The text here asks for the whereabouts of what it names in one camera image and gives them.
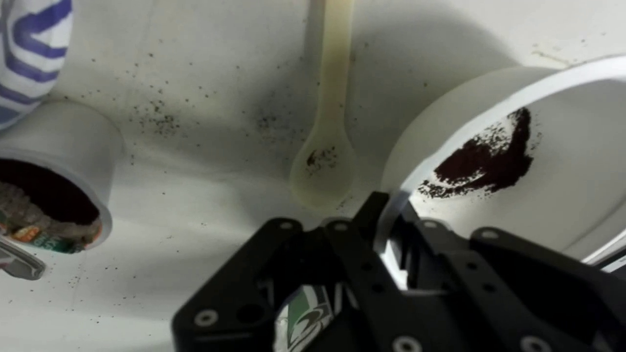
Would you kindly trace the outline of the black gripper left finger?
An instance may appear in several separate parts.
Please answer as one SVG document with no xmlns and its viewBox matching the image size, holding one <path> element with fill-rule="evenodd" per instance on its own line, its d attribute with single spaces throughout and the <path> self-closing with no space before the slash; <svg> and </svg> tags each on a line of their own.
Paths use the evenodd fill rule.
<svg viewBox="0 0 626 352">
<path fill-rule="evenodd" d="M 174 352 L 366 352 L 364 245 L 352 221 L 270 219 L 174 313 Z"/>
</svg>

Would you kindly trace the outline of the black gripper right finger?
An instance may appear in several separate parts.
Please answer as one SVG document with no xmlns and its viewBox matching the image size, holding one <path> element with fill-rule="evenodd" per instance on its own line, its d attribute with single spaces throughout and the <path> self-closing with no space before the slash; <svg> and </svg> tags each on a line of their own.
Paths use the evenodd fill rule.
<svg viewBox="0 0 626 352">
<path fill-rule="evenodd" d="M 381 352 L 626 352 L 626 284 L 495 227 L 469 237 L 372 194 L 354 282 Z"/>
</svg>

